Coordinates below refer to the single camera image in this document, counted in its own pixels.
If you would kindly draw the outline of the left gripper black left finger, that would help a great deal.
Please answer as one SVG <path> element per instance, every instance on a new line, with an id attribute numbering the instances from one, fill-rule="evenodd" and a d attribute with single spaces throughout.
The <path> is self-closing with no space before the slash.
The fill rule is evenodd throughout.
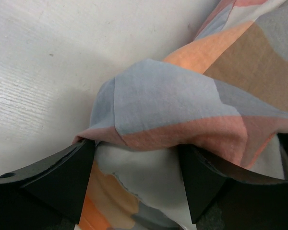
<path id="1" fill-rule="evenodd" d="M 73 230 L 80 222 L 96 144 L 84 139 L 0 176 L 0 230 Z"/>

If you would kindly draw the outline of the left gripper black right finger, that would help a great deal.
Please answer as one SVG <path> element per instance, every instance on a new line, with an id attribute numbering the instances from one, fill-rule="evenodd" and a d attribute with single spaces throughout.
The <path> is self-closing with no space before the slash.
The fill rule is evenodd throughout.
<path id="1" fill-rule="evenodd" d="M 288 230 L 288 181 L 179 145 L 192 223 L 199 230 Z"/>

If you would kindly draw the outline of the white pillow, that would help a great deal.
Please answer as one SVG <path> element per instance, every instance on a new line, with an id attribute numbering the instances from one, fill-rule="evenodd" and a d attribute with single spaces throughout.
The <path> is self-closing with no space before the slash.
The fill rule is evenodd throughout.
<path id="1" fill-rule="evenodd" d="M 192 223 L 175 147 L 135 151 L 101 142 L 94 174 L 103 191 L 95 204 L 115 230 L 225 228 L 216 206 Z"/>

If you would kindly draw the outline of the checkered orange blue pillowcase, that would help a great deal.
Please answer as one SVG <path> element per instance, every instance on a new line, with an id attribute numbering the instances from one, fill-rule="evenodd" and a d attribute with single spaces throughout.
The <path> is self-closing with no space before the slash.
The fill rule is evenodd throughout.
<path id="1" fill-rule="evenodd" d="M 81 139 L 96 149 L 193 145 L 288 181 L 288 0 L 222 0 L 191 43 L 105 82 Z M 94 201 L 95 164 L 96 154 L 78 228 L 113 230 Z"/>

